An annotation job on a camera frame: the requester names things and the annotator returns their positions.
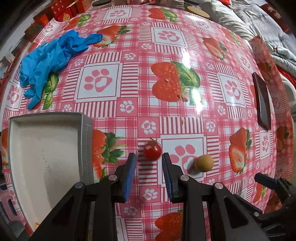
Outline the red tomato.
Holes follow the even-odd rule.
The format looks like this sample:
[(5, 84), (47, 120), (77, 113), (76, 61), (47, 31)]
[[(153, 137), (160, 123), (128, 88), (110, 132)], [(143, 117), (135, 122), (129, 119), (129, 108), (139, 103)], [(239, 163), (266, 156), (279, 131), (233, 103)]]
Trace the red tomato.
[(144, 157), (147, 161), (157, 161), (162, 155), (162, 147), (152, 138), (144, 145)]

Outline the small kiwi in cluster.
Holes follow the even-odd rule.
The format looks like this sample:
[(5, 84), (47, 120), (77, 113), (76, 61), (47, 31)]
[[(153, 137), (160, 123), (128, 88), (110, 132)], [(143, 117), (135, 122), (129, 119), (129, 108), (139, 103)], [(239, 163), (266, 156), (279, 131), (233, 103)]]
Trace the small kiwi in cluster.
[(208, 172), (214, 166), (214, 159), (210, 155), (202, 155), (194, 160), (194, 168), (197, 172)]

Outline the white rectangular tray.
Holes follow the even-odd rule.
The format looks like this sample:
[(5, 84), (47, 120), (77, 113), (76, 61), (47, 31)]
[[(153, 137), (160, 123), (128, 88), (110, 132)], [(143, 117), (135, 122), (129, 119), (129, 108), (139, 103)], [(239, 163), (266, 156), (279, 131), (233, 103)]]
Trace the white rectangular tray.
[(31, 231), (77, 182), (94, 183), (93, 120), (83, 113), (10, 118), (8, 162), (20, 215)]

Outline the black smartphone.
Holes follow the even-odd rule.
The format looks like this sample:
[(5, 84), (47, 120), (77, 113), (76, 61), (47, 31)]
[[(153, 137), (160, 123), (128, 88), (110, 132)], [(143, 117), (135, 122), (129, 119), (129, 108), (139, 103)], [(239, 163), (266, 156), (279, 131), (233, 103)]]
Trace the black smartphone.
[(271, 130), (271, 112), (268, 89), (265, 81), (256, 73), (252, 73), (256, 96), (258, 124), (266, 131)]

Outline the pink plastic stool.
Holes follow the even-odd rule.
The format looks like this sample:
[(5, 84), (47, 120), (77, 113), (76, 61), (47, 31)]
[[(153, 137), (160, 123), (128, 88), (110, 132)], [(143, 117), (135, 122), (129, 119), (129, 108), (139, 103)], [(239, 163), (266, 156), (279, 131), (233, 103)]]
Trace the pink plastic stool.
[(9, 221), (20, 221), (20, 218), (14, 208), (16, 200), (15, 193), (12, 190), (1, 190), (1, 204), (3, 205), (4, 212)]

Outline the pink strawberry tablecloth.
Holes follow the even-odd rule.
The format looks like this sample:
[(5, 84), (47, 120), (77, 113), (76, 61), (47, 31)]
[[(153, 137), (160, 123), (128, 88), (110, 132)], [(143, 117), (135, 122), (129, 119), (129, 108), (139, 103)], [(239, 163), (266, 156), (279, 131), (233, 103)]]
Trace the pink strawberry tablecloth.
[[(292, 122), (276, 66), (259, 40), (245, 42), (225, 27), (177, 9), (114, 6), (52, 20), (32, 49), (74, 30), (103, 40), (72, 57), (49, 80), (32, 113), (83, 113), (93, 120), (94, 181), (114, 173), (130, 152), (138, 156), (131, 197), (116, 205), (119, 240), (156, 240), (157, 218), (177, 213), (165, 190), (161, 161), (143, 148), (160, 143), (182, 171), (205, 184), (220, 181), (262, 210), (272, 192), (255, 184), (257, 172), (288, 177)], [(257, 120), (252, 73), (266, 83), (271, 130)], [(194, 160), (214, 166), (197, 172)]]

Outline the blue rubber gloves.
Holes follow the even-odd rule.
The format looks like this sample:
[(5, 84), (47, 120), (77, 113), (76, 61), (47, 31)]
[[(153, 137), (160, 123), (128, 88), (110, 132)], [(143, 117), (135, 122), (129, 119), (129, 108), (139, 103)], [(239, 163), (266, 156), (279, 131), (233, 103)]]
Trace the blue rubber gloves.
[(84, 38), (80, 37), (78, 32), (70, 30), (27, 54), (21, 61), (20, 85), (22, 88), (30, 86), (24, 93), (25, 98), (30, 100), (28, 109), (33, 109), (41, 101), (49, 74), (57, 73), (67, 66), (73, 56), (102, 40), (103, 35), (100, 33), (93, 33)]

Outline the grey blanket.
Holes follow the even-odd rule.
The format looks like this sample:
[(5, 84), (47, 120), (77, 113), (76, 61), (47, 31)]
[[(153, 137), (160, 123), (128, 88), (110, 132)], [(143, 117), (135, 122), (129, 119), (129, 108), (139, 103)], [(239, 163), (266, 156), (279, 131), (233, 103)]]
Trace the grey blanket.
[(295, 36), (285, 33), (262, 8), (252, 1), (232, 1), (225, 6), (209, 1), (213, 21), (228, 28), (242, 39), (259, 36), (276, 65), (295, 77)]

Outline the round wooden coaster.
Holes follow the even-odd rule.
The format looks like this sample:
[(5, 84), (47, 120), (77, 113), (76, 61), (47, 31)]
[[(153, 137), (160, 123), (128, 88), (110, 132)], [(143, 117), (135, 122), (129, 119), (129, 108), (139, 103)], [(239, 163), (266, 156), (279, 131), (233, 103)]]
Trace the round wooden coaster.
[(210, 19), (210, 15), (208, 13), (206, 13), (205, 11), (203, 11), (195, 6), (187, 6), (186, 9), (190, 13), (202, 16), (203, 18), (206, 18), (206, 19)]

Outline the red gift box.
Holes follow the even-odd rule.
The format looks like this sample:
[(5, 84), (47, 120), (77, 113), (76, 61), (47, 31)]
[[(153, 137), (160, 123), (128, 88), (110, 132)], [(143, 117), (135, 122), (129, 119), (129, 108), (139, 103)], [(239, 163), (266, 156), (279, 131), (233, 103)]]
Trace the red gift box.
[(55, 0), (50, 4), (50, 10), (55, 20), (64, 22), (75, 17), (78, 13), (76, 1)]

